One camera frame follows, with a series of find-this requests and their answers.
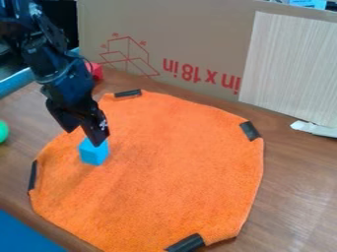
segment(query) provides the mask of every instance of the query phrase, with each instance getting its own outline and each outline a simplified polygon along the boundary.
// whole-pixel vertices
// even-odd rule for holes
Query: red object
[[[98,64],[98,63],[94,63],[94,62],[91,62],[92,66],[93,66],[93,69],[91,68],[90,64],[88,62],[86,62],[86,66],[87,66],[87,69],[89,72],[93,71],[93,76],[94,76],[94,79],[95,80],[102,80],[103,77],[102,77],[102,68],[101,68],[101,65]]]

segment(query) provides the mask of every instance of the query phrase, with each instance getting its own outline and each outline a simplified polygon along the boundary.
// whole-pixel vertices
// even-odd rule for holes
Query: black clip
[[[261,135],[258,133],[256,128],[250,121],[241,123],[239,127],[241,127],[241,129],[243,130],[244,134],[247,136],[250,142],[261,137]]]
[[[204,246],[205,246],[205,243],[202,237],[198,233],[195,233],[173,244],[166,250],[168,252],[193,252],[196,249],[204,247]]]
[[[125,91],[125,92],[114,94],[114,97],[121,98],[121,97],[134,96],[134,95],[136,96],[142,95],[142,91],[141,90]]]
[[[32,163],[32,171],[30,177],[30,184],[28,190],[31,191],[35,188],[35,181],[36,181],[36,172],[37,172],[37,160]]]

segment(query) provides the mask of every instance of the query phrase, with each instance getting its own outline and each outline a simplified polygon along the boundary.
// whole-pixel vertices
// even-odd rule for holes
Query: green ball
[[[0,144],[5,142],[9,135],[9,127],[4,121],[0,121]]]

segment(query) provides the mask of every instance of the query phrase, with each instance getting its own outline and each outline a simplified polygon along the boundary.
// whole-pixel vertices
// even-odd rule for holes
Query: wooden panel
[[[32,85],[21,90],[21,95],[11,94],[0,100],[0,117],[12,129],[8,142],[0,146],[0,209],[70,251],[97,251],[32,211],[27,195],[31,163],[40,149],[61,132],[44,108],[45,98],[37,88],[38,85]],[[289,116],[112,70],[104,72],[97,97],[133,89],[170,94],[245,117],[265,140],[264,176],[247,223],[237,239],[202,251],[336,251],[335,141],[290,129],[295,118]],[[110,127],[113,132],[113,121]]]
[[[337,127],[337,24],[256,13],[239,100]]]

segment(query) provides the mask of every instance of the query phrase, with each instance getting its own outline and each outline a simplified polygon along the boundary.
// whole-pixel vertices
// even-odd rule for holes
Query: blue object
[[[65,252],[66,250],[48,240],[4,211],[0,211],[0,251],[11,252]]]
[[[85,138],[79,146],[79,152],[82,162],[101,165],[109,155],[107,140],[102,142],[100,146],[95,147],[89,138]]]
[[[79,48],[74,48],[72,52],[79,53]],[[26,68],[5,80],[0,81],[0,98],[9,95],[20,88],[28,85],[34,80],[31,68]]]

